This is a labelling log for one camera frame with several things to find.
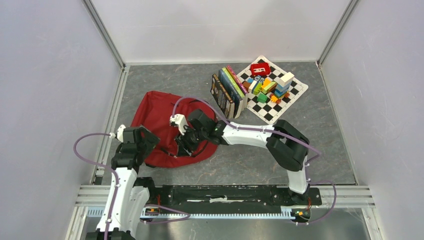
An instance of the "checkerboard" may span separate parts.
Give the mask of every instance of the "checkerboard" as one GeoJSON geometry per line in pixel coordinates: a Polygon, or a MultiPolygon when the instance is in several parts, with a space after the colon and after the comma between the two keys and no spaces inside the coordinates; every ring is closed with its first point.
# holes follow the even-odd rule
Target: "checkerboard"
{"type": "MultiPolygon", "coordinates": [[[[274,63],[269,61],[263,55],[259,56],[252,64],[257,63],[268,63],[271,73],[267,75],[268,78],[274,80],[276,77],[281,78],[287,72],[276,66],[274,63]]],[[[241,83],[249,78],[255,78],[252,76],[250,65],[247,66],[243,71],[237,74],[238,79],[241,83]]],[[[267,124],[274,124],[281,115],[294,103],[296,100],[308,89],[308,85],[302,83],[297,78],[293,78],[291,86],[288,88],[290,96],[288,98],[282,98],[279,104],[272,102],[270,95],[272,92],[267,94],[268,99],[266,103],[258,102],[258,97],[252,93],[247,94],[247,108],[257,115],[260,119],[264,120],[267,124]]]]}

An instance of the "gray floor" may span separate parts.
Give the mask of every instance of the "gray floor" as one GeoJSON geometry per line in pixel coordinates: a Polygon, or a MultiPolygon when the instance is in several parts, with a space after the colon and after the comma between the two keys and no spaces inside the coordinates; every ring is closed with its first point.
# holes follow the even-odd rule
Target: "gray floor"
{"type": "MultiPolygon", "coordinates": [[[[327,209],[314,209],[319,218],[327,209]]],[[[88,217],[85,233],[94,232],[99,217],[88,217]]],[[[168,224],[138,224],[137,240],[369,240],[361,209],[335,209],[322,222],[296,226],[286,220],[272,219],[189,219],[168,224]]]]}
{"type": "MultiPolygon", "coordinates": [[[[282,116],[310,140],[324,156],[309,168],[313,182],[331,180],[337,184],[355,183],[340,129],[336,123],[326,88],[314,62],[275,62],[280,68],[294,73],[309,89],[282,116]]],[[[236,73],[249,63],[231,63],[236,73]]],[[[161,91],[179,96],[196,96],[213,103],[211,76],[226,63],[131,66],[122,98],[117,125],[129,126],[148,91],[161,91]]],[[[235,120],[240,124],[266,125],[245,109],[235,120]]],[[[108,162],[117,143],[111,146],[108,162]]],[[[287,184],[286,171],[273,159],[267,149],[244,145],[219,146],[215,154],[202,162],[179,168],[149,168],[143,166],[139,176],[153,177],[157,185],[208,184],[287,184]]],[[[102,184],[110,184],[110,174],[102,184]]]]}

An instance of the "red fabric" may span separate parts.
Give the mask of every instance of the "red fabric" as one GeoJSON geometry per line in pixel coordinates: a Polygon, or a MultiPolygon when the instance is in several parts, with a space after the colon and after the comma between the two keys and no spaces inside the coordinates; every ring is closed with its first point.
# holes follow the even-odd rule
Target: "red fabric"
{"type": "MultiPolygon", "coordinates": [[[[143,100],[138,106],[134,119],[132,120],[131,127],[143,125],[158,138],[159,144],[151,152],[151,154],[144,160],[146,164],[162,167],[162,168],[176,168],[188,164],[198,163],[212,156],[217,150],[217,145],[203,141],[199,144],[195,157],[179,156],[177,158],[168,155],[161,149],[166,150],[173,155],[177,154],[177,143],[174,138],[179,134],[177,127],[170,126],[170,117],[175,103],[180,96],[160,91],[149,91],[145,94],[143,100]]],[[[215,113],[206,104],[195,101],[192,98],[183,99],[176,108],[176,114],[183,114],[186,117],[196,110],[201,109],[208,117],[215,119],[215,113]]]]}

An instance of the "red box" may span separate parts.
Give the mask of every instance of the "red box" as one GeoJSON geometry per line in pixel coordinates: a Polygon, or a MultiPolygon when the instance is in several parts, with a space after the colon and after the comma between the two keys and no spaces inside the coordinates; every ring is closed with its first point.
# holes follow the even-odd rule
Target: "red box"
{"type": "Polygon", "coordinates": [[[270,65],[267,62],[251,64],[250,71],[253,76],[265,76],[271,73],[270,65]]]}

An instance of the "stack of books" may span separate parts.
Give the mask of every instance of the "stack of books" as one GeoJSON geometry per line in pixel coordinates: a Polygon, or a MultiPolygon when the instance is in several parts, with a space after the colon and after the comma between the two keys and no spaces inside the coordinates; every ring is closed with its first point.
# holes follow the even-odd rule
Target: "stack of books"
{"type": "Polygon", "coordinates": [[[248,91],[228,65],[212,76],[210,93],[227,119],[236,119],[248,105],[248,91]]]}

